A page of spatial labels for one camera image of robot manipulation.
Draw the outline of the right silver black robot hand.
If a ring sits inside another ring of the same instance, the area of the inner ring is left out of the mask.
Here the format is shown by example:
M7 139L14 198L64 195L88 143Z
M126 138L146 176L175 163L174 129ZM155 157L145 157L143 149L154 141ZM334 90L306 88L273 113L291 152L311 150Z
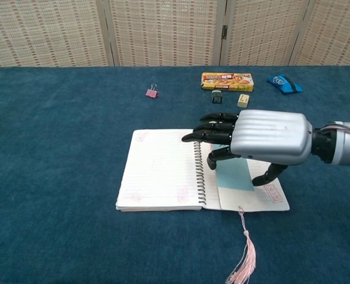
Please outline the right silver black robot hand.
M246 109L239 113L216 112L204 115L201 124L182 141L218 144L207 163L244 158L268 162L267 171L252 179L254 186L266 185L288 166L305 162L312 152L313 128L301 113Z

